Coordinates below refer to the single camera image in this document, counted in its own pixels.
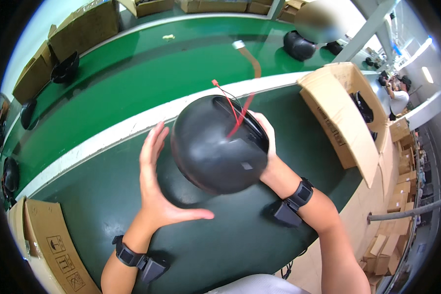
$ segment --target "metal pipe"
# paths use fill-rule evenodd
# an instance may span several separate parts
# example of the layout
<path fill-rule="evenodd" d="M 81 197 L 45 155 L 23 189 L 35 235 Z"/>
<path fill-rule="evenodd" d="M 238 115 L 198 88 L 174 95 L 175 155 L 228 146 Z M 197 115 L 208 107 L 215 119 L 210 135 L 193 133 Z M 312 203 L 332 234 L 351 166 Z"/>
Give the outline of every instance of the metal pipe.
<path fill-rule="evenodd" d="M 394 212 L 394 213 L 385 214 L 385 215 L 368 215 L 368 221 L 395 220 L 395 219 L 409 217 L 409 216 L 416 216 L 416 215 L 421 215 L 425 212 L 433 211 L 439 207 L 441 207 L 441 199 L 436 202 L 433 202 L 428 205 L 422 206 L 420 208 L 415 208 L 415 209 L 412 209 L 409 211 Z"/>

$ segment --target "forearm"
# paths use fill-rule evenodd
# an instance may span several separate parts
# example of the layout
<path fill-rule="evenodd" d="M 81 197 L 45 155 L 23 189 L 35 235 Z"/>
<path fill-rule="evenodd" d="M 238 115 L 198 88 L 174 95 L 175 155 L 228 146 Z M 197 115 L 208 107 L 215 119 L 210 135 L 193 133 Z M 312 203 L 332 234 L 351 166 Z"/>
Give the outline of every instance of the forearm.
<path fill-rule="evenodd" d="M 136 215 L 131 226 L 124 234 L 123 243 L 136 253 L 147 253 L 150 239 L 156 228 L 144 219 L 141 211 Z M 116 250 L 113 251 L 106 262 L 103 273 L 101 274 L 101 290 L 104 294 L 131 293 L 138 268 L 129 267 L 119 261 L 116 257 Z"/>
<path fill-rule="evenodd" d="M 268 160 L 268 167 L 261 175 L 260 180 L 281 199 L 286 199 L 297 190 L 302 179 L 275 155 Z"/>
<path fill-rule="evenodd" d="M 275 156 L 269 160 L 268 167 L 260 180 L 281 199 L 286 199 L 294 194 L 302 179 L 278 156 Z M 299 208 L 298 215 L 318 233 L 340 220 L 333 202 L 316 188 L 309 202 Z"/>
<path fill-rule="evenodd" d="M 302 180 L 277 157 L 270 160 L 260 179 L 282 199 L 291 196 Z M 356 262 L 353 247 L 335 204 L 318 189 L 313 190 L 308 203 L 301 206 L 297 213 L 320 238 L 322 292 L 324 294 L 369 293 L 368 281 Z"/>

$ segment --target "black cable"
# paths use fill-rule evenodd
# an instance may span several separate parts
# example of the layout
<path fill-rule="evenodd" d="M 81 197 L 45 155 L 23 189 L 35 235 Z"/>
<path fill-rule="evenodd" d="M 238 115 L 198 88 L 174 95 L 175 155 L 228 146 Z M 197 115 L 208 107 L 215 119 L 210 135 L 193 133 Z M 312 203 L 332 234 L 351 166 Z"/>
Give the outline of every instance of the black cable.
<path fill-rule="evenodd" d="M 304 251 L 302 251 L 297 257 L 304 255 L 307 252 L 307 249 L 308 249 L 308 247 Z M 293 268 L 293 263 L 294 263 L 294 260 L 289 262 L 286 265 L 287 270 L 286 270 L 285 274 L 282 272 L 282 269 L 281 269 L 281 278 L 283 278 L 285 280 L 287 280 L 287 278 L 289 278 L 289 275 L 291 274 L 291 271 Z"/>
<path fill-rule="evenodd" d="M 281 278 L 283 278 L 285 280 L 287 280 L 287 278 L 289 278 L 289 275 L 291 274 L 291 269 L 293 268 L 293 263 L 294 263 L 294 260 L 289 262 L 286 265 L 287 270 L 286 270 L 285 274 L 282 273 L 282 269 L 281 269 Z"/>
<path fill-rule="evenodd" d="M 303 256 L 307 252 L 307 249 L 308 249 L 308 247 L 304 251 L 302 251 L 297 257 Z"/>
<path fill-rule="evenodd" d="M 222 89 L 220 86 L 219 86 L 219 89 L 221 89 L 221 90 L 224 91 L 225 93 L 229 94 L 230 96 L 234 97 L 235 102 L 237 102 L 237 104 L 240 106 L 240 108 L 242 108 L 242 105 L 241 105 L 240 102 L 238 101 L 237 97 L 235 97 L 235 96 L 233 96 L 232 94 L 230 94 L 229 92 L 225 91 L 225 90 Z"/>

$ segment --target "black wrist device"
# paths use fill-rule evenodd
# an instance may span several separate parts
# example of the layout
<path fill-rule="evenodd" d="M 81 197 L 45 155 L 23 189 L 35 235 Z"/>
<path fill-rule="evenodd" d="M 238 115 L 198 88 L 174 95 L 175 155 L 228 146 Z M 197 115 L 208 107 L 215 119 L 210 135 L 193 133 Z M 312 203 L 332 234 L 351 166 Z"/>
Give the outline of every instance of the black wrist device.
<path fill-rule="evenodd" d="M 170 265 L 165 261 L 155 261 L 144 253 L 135 253 L 123 243 L 123 235 L 115 236 L 112 242 L 116 245 L 116 257 L 127 266 L 135 266 L 141 270 L 140 279 L 150 283 L 165 273 Z"/>
<path fill-rule="evenodd" d="M 313 187 L 308 179 L 302 178 L 294 194 L 281 201 L 278 207 L 273 210 L 274 218 L 285 226 L 298 227 L 302 223 L 302 219 L 297 215 L 297 211 L 309 202 L 314 193 Z"/>

